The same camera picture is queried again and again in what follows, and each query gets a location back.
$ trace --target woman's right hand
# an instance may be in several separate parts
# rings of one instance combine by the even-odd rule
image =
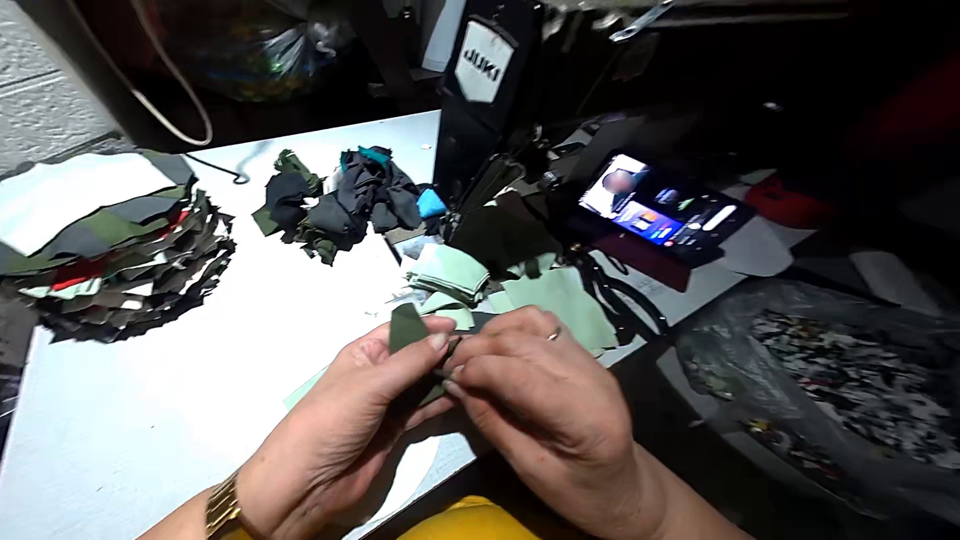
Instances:
[[[602,538],[657,534],[662,489],[643,474],[620,386],[553,314],[492,319],[446,368],[447,391],[545,503]]]

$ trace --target white table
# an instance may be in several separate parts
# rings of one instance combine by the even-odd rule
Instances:
[[[283,417],[281,400],[368,331],[365,310],[397,288],[379,235],[338,254],[333,267],[262,236],[250,214],[263,204],[273,160],[290,148],[322,175],[341,151],[379,145],[414,182],[430,182],[439,119],[431,111],[197,152],[252,178],[235,185],[190,161],[199,187],[237,216],[233,261],[205,305],[143,336],[49,344],[50,332],[35,332],[0,465],[0,538],[134,538],[238,467]],[[675,323],[743,278],[711,264],[693,272],[685,294],[651,288],[636,271],[627,281],[651,291]],[[640,345],[601,361],[612,365]],[[408,503],[474,458],[461,433],[443,435]]]

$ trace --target metal bracket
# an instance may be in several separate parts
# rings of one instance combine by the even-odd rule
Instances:
[[[627,39],[636,36],[641,30],[653,24],[654,21],[659,19],[661,15],[672,8],[673,2],[674,0],[663,0],[653,8],[650,8],[648,12],[634,19],[634,22],[630,23],[627,28],[610,34],[610,41],[619,43],[620,41],[626,41]]]

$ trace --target textured wall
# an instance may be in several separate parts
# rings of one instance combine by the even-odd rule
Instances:
[[[0,0],[0,172],[110,131],[109,121],[54,65],[10,0]]]

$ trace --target phone screen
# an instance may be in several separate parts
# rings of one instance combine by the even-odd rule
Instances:
[[[626,154],[606,163],[580,206],[680,254],[719,245],[752,215],[726,195],[667,178]]]

